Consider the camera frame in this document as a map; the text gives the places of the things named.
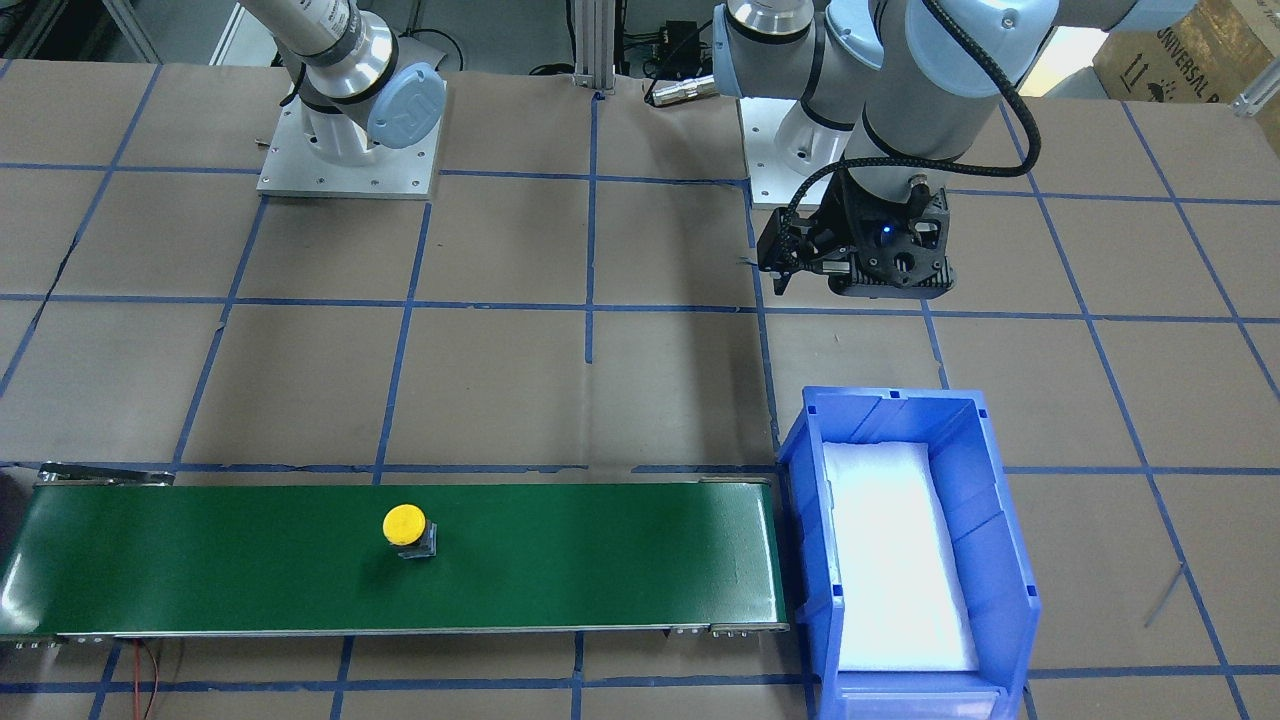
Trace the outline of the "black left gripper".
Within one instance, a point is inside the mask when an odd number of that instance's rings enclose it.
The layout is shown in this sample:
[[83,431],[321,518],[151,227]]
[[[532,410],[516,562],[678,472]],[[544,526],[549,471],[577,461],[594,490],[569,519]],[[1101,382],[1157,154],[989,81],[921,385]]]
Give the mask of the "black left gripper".
[[891,202],[840,170],[808,217],[787,208],[771,211],[756,241],[756,268],[776,296],[796,274],[828,269],[836,295],[937,299],[955,286],[946,255],[950,219],[946,190],[932,190],[924,179],[909,184],[906,201]]

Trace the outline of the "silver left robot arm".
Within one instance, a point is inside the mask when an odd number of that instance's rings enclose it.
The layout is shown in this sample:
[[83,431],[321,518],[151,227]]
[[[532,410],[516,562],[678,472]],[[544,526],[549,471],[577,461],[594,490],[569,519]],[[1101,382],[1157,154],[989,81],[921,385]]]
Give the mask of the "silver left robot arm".
[[731,97],[792,100],[817,129],[846,135],[803,161],[772,211],[756,268],[783,293],[799,274],[833,293],[936,299],[954,176],[1016,178],[1042,138],[1016,91],[1052,29],[1157,29],[1189,1],[727,1],[712,19],[713,69]]

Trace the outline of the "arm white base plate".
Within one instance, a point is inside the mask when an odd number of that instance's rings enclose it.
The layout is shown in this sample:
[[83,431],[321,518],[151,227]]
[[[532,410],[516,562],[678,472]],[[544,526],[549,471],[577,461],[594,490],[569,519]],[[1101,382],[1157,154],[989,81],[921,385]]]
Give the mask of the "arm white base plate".
[[407,149],[387,149],[348,117],[293,97],[268,145],[257,191],[293,199],[429,200],[443,127],[439,120]]
[[814,122],[797,100],[744,97],[739,110],[756,209],[786,205],[805,178],[840,160],[849,143],[847,131]]

